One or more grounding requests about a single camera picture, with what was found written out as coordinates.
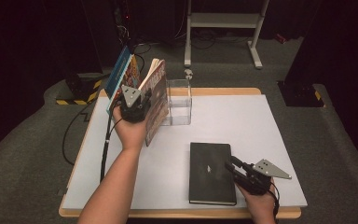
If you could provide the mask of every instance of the human arm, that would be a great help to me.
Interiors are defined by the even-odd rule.
[[[268,192],[264,195],[253,195],[238,184],[236,185],[245,197],[245,201],[248,210],[251,213],[253,222],[255,224],[275,224],[275,217],[273,215],[275,200],[272,195]],[[269,190],[271,192],[275,191],[272,184]]]
[[[115,120],[121,119],[119,107],[113,112]],[[126,223],[138,170],[139,155],[145,141],[145,123],[116,125],[122,150],[94,191],[80,214],[78,223]]]

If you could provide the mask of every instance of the hand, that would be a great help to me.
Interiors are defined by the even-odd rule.
[[[238,189],[241,191],[243,196],[245,197],[246,204],[248,205],[249,212],[252,215],[252,220],[254,223],[274,223],[274,215],[273,209],[275,200],[271,194],[268,192],[264,195],[253,195],[250,194],[246,189],[243,189],[241,186],[236,184]],[[271,185],[271,192],[275,193],[275,189],[273,185]]]
[[[123,149],[133,148],[140,150],[146,137],[146,123],[148,117],[139,123],[127,122],[122,119],[119,106],[115,107],[113,110],[113,117],[116,122],[120,120],[115,129]]]

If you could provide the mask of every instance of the black curtain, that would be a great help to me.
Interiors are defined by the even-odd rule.
[[[260,38],[272,39],[279,34],[290,40],[305,36],[321,1],[270,0]]]
[[[358,1],[321,2],[284,82],[324,84],[358,149]]]
[[[63,78],[40,30],[40,1],[0,1],[0,141],[44,104]]]

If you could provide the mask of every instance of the transparent plastic container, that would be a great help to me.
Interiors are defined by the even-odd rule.
[[[167,80],[169,114],[161,125],[189,125],[191,123],[191,86],[188,79]]]

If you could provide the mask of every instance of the white metal stand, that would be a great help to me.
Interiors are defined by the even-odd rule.
[[[191,13],[191,0],[188,0],[187,11],[187,32],[185,48],[185,67],[191,65],[191,28],[192,27],[221,27],[221,28],[253,28],[255,29],[252,41],[248,41],[248,47],[251,51],[255,67],[263,67],[258,57],[255,45],[257,43],[260,30],[266,16],[269,0],[263,0],[263,6],[260,13],[255,14],[231,14],[231,13]]]

